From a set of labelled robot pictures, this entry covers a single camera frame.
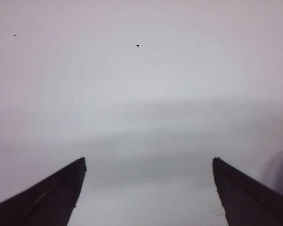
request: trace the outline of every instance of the white surface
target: white surface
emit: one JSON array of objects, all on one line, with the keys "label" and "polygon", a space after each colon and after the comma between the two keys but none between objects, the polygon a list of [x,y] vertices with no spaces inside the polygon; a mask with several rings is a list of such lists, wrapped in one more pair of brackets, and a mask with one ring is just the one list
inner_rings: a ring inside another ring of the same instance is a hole
[{"label": "white surface", "polygon": [[283,0],[0,0],[0,201],[85,156],[70,226],[224,225],[282,150]]}]

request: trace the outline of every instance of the white background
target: white background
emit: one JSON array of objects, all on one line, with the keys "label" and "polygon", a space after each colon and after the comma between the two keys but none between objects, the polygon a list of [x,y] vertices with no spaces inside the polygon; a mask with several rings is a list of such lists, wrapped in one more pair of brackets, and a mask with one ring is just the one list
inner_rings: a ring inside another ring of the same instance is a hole
[{"label": "white background", "polygon": [[70,226],[225,225],[282,150],[283,0],[0,0],[0,201],[85,156]]}]

